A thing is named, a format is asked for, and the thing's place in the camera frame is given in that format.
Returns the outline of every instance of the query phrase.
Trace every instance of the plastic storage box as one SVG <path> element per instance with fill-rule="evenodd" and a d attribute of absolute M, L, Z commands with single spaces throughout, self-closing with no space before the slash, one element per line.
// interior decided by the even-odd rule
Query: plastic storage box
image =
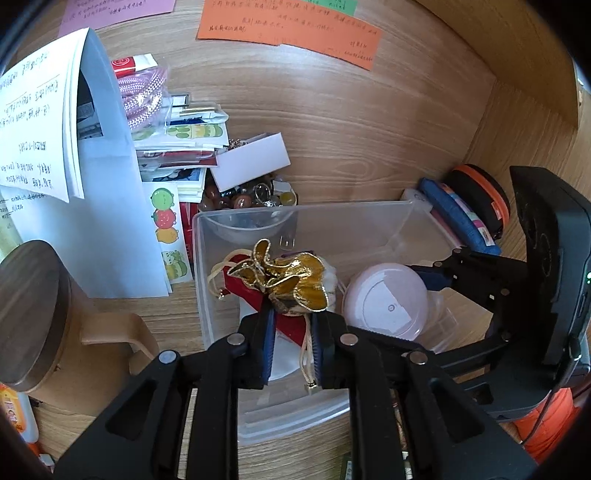
<path fill-rule="evenodd" d="M 212 267 L 237 248 L 271 240 L 271 256 L 311 251 L 337 269 L 347 286 L 358 272 L 383 262 L 431 265 L 450 255 L 452 242 L 439 224 L 415 201 L 326 203 L 268 209 L 203 212 L 193 219 L 195 276 L 205 347 L 235 332 L 238 297 L 218 299 L 207 289 Z M 457 322 L 433 298 L 439 313 L 431 315 L 416 339 L 441 351 Z M 269 382 L 262 391 L 240 390 L 238 440 L 250 444 L 317 425 L 349 409 L 347 390 L 309 393 L 299 370 Z"/>

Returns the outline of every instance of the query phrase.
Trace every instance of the metal screw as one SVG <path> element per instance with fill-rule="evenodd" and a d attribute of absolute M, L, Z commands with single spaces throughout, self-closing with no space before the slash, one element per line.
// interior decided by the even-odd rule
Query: metal screw
<path fill-rule="evenodd" d="M 242 345 L 244 343 L 244 340 L 246 339 L 244 338 L 244 335 L 241 333 L 233 333 L 228 336 L 227 340 L 230 345 L 238 346 Z"/>
<path fill-rule="evenodd" d="M 172 350 L 165 350 L 160 355 L 158 355 L 158 360 L 160 360 L 163 364 L 171 364 L 177 359 L 177 352 L 173 352 Z"/>
<path fill-rule="evenodd" d="M 346 345 L 346 346 L 353 346 L 358 341 L 359 341 L 359 339 L 357 338 L 357 335 L 355 335 L 353 333 L 344 333 L 343 335 L 340 336 L 340 343 L 342 343 L 343 345 Z"/>
<path fill-rule="evenodd" d="M 410 352 L 408 358 L 410 361 L 416 365 L 424 365 L 427 363 L 427 354 L 420 350 L 415 350 L 414 352 Z"/>

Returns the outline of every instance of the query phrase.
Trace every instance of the plastic bag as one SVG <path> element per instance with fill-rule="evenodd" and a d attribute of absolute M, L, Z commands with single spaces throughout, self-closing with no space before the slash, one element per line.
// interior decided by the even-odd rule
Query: plastic bag
<path fill-rule="evenodd" d="M 117 79 L 129 128 L 138 131 L 147 125 L 165 128 L 171 102 L 166 90 L 168 69 L 158 66 Z"/>

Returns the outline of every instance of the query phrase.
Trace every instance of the blue fabric case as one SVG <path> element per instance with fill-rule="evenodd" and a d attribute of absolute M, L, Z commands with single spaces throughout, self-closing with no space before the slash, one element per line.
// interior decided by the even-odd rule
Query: blue fabric case
<path fill-rule="evenodd" d="M 487 246 L 482 235 L 466 215 L 466 212 L 445 192 L 439 183 L 430 179 L 421 179 L 418 189 L 433 204 L 433 208 L 442 216 L 460 240 L 476 252 L 500 255 L 497 244 Z"/>

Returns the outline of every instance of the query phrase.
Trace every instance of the dark wooden lid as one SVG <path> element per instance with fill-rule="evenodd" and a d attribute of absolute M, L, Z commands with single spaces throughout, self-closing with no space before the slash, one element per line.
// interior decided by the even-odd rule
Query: dark wooden lid
<path fill-rule="evenodd" d="M 66 268 L 41 240 L 15 248 L 0 264 L 0 382 L 35 387 L 54 361 L 70 303 Z"/>

